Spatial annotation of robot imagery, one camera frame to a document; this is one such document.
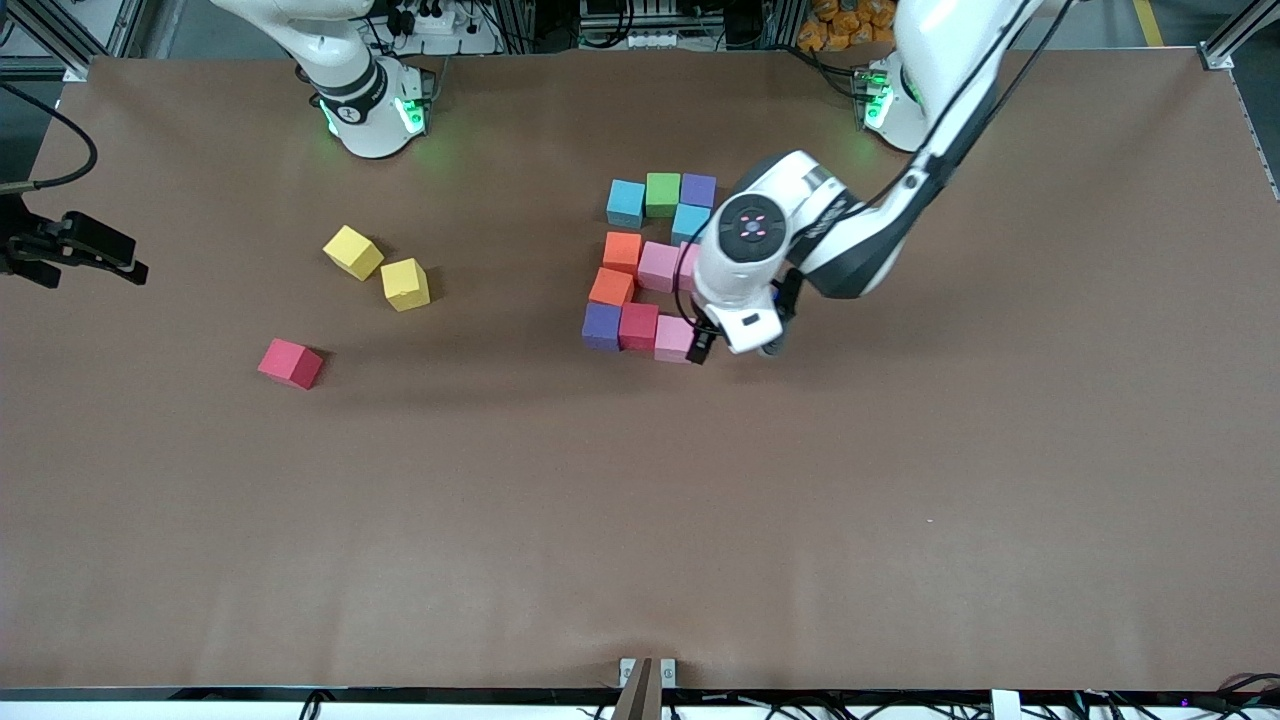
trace foam cube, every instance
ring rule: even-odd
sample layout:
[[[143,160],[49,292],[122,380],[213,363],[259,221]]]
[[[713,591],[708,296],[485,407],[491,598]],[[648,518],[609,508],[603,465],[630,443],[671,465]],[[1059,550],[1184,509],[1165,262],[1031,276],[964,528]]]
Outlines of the foam cube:
[[[595,284],[591,286],[591,293],[588,296],[588,300],[599,302],[600,305],[617,305],[622,307],[627,302],[631,302],[635,292],[636,286],[631,275],[600,268],[595,273]]]
[[[640,247],[644,238],[637,232],[611,232],[604,236],[604,263],[611,270],[636,274],[640,266]]]
[[[268,346],[262,361],[257,364],[257,372],[280,384],[311,389],[316,375],[320,374],[321,365],[324,365],[324,359],[314,350],[296,342],[275,338]]]
[[[622,350],[653,352],[657,337],[657,305],[627,302],[622,306],[622,320],[618,324],[618,345]]]
[[[591,350],[617,352],[618,325],[622,323],[622,307],[617,305],[586,304],[586,318],[582,320],[582,342]]]
[[[712,211],[698,205],[676,205],[676,220],[671,224],[671,243],[694,242],[703,225],[712,218]]]
[[[680,181],[680,201],[699,208],[716,206],[716,178],[685,173]]]
[[[703,251],[701,245],[689,245],[687,242],[680,246],[680,251],[685,254],[685,259],[680,261],[680,272],[676,273],[676,290],[684,290],[685,292],[694,291],[694,265],[698,263],[698,254]]]
[[[639,228],[644,222],[644,190],[637,182],[613,181],[609,187],[609,204],[604,215],[611,225],[620,228]]]
[[[671,292],[676,277],[676,263],[680,261],[680,249],[658,242],[644,243],[640,254],[640,269],[636,279],[645,290]]]
[[[671,218],[680,204],[680,173],[649,173],[644,209],[650,218]]]
[[[658,318],[658,332],[654,337],[653,359],[663,363],[689,363],[690,346],[694,345],[694,328],[684,318],[663,315]]]
[[[361,282],[367,281],[383,263],[383,254],[374,242],[347,225],[342,225],[324,246],[324,254]]]
[[[383,295],[397,313],[421,307],[431,301],[426,287],[426,273],[417,260],[410,258],[383,266]]]

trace purple cube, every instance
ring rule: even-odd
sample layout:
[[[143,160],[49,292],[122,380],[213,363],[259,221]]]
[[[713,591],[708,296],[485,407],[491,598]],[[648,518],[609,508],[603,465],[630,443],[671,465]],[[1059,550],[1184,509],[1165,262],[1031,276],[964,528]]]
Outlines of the purple cube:
[[[716,178],[685,173],[680,181],[680,201],[699,208],[716,206]]]
[[[591,350],[620,352],[618,325],[622,324],[622,307],[617,305],[586,304],[586,319],[582,320],[582,342]]]

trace orange cube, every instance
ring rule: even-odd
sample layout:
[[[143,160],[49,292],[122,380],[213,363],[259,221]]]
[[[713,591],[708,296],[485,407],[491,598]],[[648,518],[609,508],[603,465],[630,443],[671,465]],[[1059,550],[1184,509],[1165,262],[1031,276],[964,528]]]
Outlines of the orange cube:
[[[611,232],[604,236],[604,263],[611,270],[636,274],[640,268],[640,246],[644,240],[637,232]]]
[[[595,284],[591,286],[591,295],[588,299],[591,302],[622,307],[622,305],[631,302],[631,296],[636,293],[634,279],[626,273],[600,268],[595,273]]]

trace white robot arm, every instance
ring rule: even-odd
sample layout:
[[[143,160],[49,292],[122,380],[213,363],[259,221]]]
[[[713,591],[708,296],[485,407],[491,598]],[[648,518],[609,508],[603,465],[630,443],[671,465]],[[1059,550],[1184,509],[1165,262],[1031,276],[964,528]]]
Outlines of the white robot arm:
[[[435,77],[369,51],[351,19],[374,0],[212,0],[271,36],[320,94],[329,132],[361,158],[385,158],[426,132]]]
[[[884,279],[908,229],[991,119],[1000,60],[1042,1],[901,0],[893,23],[897,50],[883,64],[900,72],[881,72],[877,79],[888,86],[882,92],[911,101],[877,104],[884,115],[873,129],[899,142],[923,135],[915,154],[869,202],[856,200],[803,151],[748,172],[703,233],[694,268],[699,333],[691,360],[705,359],[718,336],[733,352],[768,354],[794,314],[787,305],[800,279],[837,299],[860,297]],[[1062,5],[1059,22],[1065,10]],[[783,260],[795,269],[778,283]]]

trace pink cube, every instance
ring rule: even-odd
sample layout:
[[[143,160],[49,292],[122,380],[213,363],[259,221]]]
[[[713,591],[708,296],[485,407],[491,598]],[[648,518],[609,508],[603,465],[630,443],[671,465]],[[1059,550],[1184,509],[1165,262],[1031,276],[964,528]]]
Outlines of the pink cube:
[[[296,342],[275,338],[266,348],[262,361],[259,363],[257,372],[278,383],[311,389],[316,375],[320,374],[321,365],[324,365],[324,359],[314,350]]]
[[[662,315],[658,318],[658,337],[653,359],[663,363],[689,363],[689,347],[694,345],[694,328],[684,318]]]
[[[701,252],[703,246],[701,245],[689,245],[689,250],[685,250],[686,245],[689,245],[689,243],[687,242],[680,243],[680,251],[685,254],[685,259],[680,263],[680,274],[676,275],[676,279],[680,281],[680,284],[676,286],[676,290],[684,290],[685,292],[692,292],[694,291],[694,264],[698,263],[698,254]]]
[[[640,287],[671,292],[676,278],[676,263],[680,261],[680,249],[672,245],[658,242],[645,242],[640,254],[640,269],[636,270],[636,279]]]

